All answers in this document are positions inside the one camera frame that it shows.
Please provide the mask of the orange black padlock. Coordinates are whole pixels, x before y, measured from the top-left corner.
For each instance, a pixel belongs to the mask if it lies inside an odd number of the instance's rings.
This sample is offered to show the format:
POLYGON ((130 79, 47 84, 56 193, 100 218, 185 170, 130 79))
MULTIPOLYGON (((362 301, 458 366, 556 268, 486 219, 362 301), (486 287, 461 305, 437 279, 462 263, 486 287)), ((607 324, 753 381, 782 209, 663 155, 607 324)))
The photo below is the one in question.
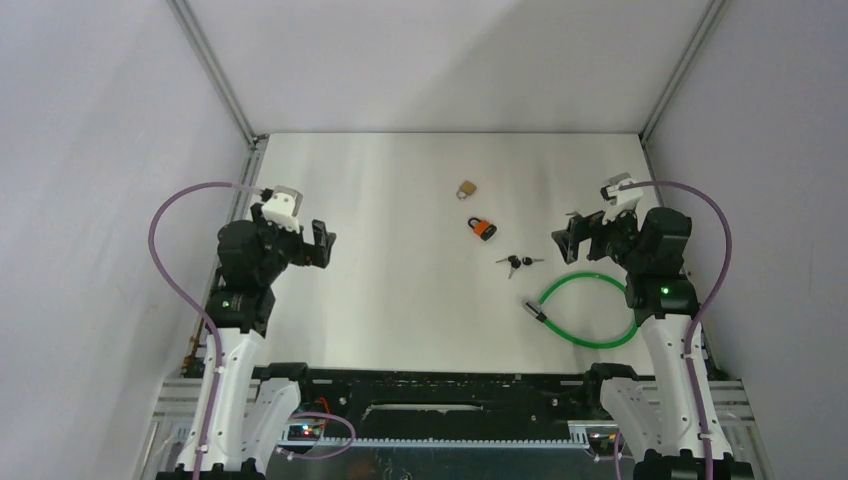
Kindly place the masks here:
POLYGON ((470 217, 467 221, 468 227, 482 241, 488 241, 497 232, 497 226, 478 217, 470 217))

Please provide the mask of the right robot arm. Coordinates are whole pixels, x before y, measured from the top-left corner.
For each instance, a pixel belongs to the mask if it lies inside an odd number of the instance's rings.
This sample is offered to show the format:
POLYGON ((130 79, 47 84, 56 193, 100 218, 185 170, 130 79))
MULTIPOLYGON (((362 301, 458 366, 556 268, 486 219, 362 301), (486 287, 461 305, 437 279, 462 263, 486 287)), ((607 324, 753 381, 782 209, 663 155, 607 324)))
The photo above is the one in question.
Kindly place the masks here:
POLYGON ((604 216, 575 215, 551 237, 568 264, 589 241, 588 259, 609 258, 625 270, 625 300, 652 361, 659 407, 647 403, 632 370, 613 364, 603 367, 605 378, 583 388, 583 408, 617 423, 636 479, 753 478, 753 467, 733 454, 709 389, 695 320, 701 305, 682 272, 691 219, 665 207, 642 220, 631 210, 611 221, 604 216))

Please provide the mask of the black-headed key bunch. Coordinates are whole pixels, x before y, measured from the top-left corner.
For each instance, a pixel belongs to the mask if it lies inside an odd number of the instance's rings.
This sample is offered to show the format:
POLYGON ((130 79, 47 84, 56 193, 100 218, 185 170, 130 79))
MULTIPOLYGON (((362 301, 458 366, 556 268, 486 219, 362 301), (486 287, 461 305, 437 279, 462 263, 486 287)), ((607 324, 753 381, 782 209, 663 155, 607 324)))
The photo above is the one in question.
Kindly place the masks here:
POLYGON ((535 263, 540 262, 544 262, 544 259, 518 255, 510 255, 508 257, 496 261, 496 263, 509 264, 510 270, 508 273, 508 279, 511 279, 514 276, 515 272, 518 271, 520 268, 529 267, 534 265, 535 263))

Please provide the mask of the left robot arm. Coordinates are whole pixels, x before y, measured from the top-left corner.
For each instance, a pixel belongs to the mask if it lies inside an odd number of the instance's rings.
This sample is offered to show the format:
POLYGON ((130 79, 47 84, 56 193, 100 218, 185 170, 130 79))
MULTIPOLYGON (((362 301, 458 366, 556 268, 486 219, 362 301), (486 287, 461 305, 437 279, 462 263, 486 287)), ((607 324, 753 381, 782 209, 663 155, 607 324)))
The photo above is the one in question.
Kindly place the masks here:
POLYGON ((286 422, 314 408, 316 390, 304 382, 304 363, 271 365, 256 405, 247 404, 274 308, 274 281, 289 266, 329 264, 336 234, 320 220, 313 221, 312 232, 314 241, 308 243, 296 218, 262 203, 252 206, 249 219, 219 230, 223 283, 204 308, 211 340, 200 397, 173 469, 158 472, 157 478, 263 479, 286 422))

